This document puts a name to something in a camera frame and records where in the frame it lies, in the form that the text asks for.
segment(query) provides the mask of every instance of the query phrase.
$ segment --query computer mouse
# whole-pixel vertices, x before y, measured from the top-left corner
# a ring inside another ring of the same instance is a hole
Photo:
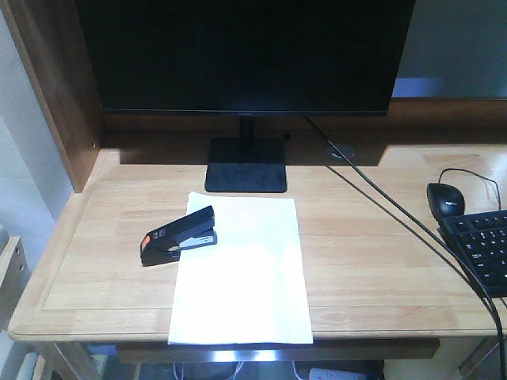
[[[446,216],[463,215],[465,199],[460,190],[450,184],[428,184],[426,186],[429,209],[440,223]]]

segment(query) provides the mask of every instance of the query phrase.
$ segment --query black screen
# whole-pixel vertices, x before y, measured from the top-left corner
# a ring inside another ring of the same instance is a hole
[[[77,0],[107,113],[383,115],[414,0]]]

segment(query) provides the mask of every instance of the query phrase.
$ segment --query keyboard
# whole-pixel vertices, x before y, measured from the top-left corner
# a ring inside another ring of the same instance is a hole
[[[491,297],[507,295],[507,210],[443,218],[439,232]]]

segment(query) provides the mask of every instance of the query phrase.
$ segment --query wooden chair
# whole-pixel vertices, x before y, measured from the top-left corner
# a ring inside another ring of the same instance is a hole
[[[10,316],[29,277],[19,237],[10,237],[0,253],[0,380],[47,380],[51,369],[31,346],[13,342],[7,334]]]

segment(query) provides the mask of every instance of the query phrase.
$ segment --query power strip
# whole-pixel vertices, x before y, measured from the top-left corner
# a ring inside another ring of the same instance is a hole
[[[323,370],[312,368],[308,380],[366,380],[366,374],[345,372],[344,370]]]

